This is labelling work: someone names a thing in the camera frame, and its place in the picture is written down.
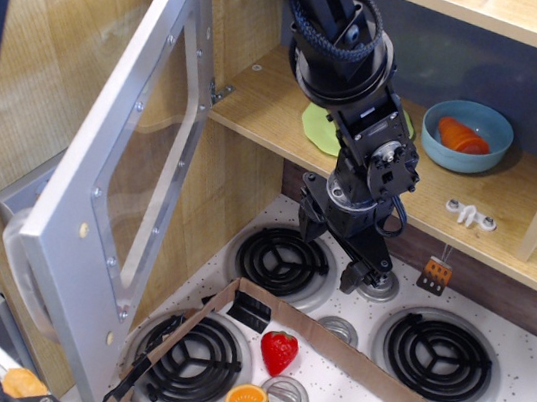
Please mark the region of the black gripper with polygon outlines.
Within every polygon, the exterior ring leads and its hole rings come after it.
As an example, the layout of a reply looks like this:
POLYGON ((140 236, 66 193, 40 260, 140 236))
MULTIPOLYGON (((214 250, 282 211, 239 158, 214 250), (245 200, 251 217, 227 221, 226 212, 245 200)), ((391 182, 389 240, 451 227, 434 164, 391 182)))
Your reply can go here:
POLYGON ((392 261, 385 238, 376 229, 376 206, 339 205, 331 196, 331 178, 306 172, 302 179, 298 210, 302 238, 311 243, 329 231, 351 260, 341 274, 340 291, 351 294, 359 286, 375 285, 389 274, 392 261))

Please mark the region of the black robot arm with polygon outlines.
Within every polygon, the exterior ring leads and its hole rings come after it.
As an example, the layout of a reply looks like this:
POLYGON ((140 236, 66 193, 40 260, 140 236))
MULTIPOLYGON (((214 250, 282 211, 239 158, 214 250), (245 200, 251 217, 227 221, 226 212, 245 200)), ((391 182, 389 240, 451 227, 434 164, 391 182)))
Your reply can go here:
POLYGON ((393 44, 373 0, 286 0, 293 17, 289 61, 314 105, 336 128, 340 151, 328 177, 303 176, 302 237, 330 232, 349 256, 340 289, 377 287, 392 270, 391 214, 407 223, 401 195, 419 181, 419 155, 394 91, 393 44))

